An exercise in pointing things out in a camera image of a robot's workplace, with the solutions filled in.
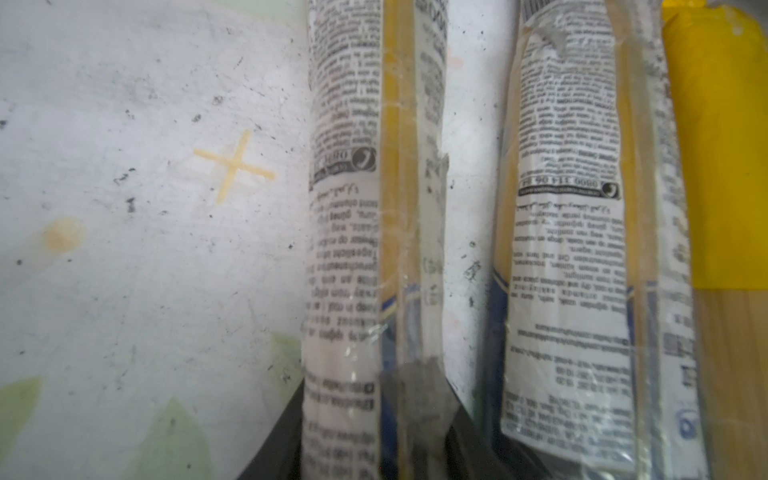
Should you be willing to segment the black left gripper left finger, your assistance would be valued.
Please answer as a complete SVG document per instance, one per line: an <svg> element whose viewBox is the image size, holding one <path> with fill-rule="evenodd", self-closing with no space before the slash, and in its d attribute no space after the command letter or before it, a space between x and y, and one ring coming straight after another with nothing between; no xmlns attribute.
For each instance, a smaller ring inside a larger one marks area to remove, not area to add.
<svg viewBox="0 0 768 480"><path fill-rule="evenodd" d="M301 381L263 445L238 480L299 480L304 381Z"/></svg>

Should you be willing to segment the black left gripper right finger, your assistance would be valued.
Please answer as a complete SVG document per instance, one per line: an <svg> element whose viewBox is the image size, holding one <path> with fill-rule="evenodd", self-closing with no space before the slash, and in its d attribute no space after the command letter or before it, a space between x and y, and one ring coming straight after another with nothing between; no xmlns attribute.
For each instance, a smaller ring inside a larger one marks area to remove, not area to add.
<svg viewBox="0 0 768 480"><path fill-rule="evenodd" d="M445 440L447 475L452 480L514 480L515 476L496 456L458 401L458 409Z"/></svg>

